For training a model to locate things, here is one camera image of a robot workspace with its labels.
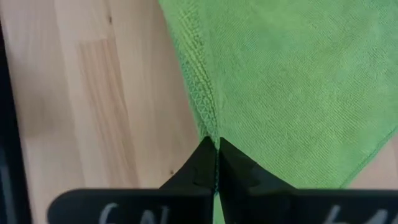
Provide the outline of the green microfiber towel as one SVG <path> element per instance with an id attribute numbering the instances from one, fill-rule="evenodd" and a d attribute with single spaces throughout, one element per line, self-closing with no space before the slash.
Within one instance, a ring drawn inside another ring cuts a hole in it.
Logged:
<path id="1" fill-rule="evenodd" d="M 398 0 L 159 0 L 201 137 L 299 188 L 398 133 Z"/>

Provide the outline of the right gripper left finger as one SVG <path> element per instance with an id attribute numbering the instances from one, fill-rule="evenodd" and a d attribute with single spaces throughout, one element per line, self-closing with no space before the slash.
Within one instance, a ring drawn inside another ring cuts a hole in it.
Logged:
<path id="1" fill-rule="evenodd" d="M 204 138 L 158 189 L 76 189 L 47 210 L 49 224 L 212 224 L 216 149 Z"/>

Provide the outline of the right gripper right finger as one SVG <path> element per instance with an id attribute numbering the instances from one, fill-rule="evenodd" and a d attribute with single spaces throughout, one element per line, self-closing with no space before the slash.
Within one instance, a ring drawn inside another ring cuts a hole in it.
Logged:
<path id="1" fill-rule="evenodd" d="M 221 139 L 226 224 L 398 224 L 398 190 L 296 189 Z"/>

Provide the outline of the black aluminium table frame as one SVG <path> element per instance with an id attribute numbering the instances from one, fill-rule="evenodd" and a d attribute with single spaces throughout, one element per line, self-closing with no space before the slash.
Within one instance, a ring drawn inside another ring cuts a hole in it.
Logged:
<path id="1" fill-rule="evenodd" d="M 21 142 L 1 23 L 0 224 L 32 224 Z"/>

